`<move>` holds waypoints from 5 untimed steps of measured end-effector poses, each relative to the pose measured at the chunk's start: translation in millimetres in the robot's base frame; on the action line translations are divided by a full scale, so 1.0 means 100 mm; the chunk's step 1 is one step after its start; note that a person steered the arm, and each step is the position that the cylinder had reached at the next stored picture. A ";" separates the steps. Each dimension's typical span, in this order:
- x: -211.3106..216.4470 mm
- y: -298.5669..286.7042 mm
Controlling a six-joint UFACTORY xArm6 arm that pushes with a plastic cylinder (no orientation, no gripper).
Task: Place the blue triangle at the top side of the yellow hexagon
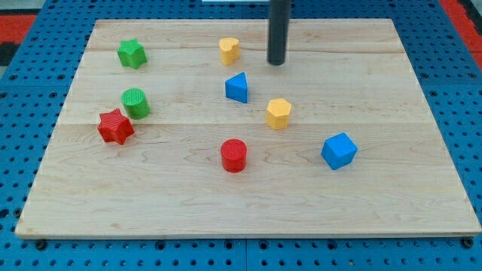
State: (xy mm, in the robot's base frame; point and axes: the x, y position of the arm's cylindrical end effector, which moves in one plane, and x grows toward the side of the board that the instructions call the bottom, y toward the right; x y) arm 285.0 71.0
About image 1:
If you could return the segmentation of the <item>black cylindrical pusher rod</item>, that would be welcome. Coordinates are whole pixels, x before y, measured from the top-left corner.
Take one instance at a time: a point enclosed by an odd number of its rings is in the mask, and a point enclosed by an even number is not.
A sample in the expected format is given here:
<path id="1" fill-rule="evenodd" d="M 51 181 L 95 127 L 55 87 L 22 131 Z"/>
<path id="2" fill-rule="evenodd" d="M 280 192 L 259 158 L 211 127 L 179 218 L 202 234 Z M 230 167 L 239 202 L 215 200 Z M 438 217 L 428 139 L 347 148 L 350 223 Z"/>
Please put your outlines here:
<path id="1" fill-rule="evenodd" d="M 267 61 L 271 65 L 285 63 L 290 16 L 290 0 L 270 0 Z"/>

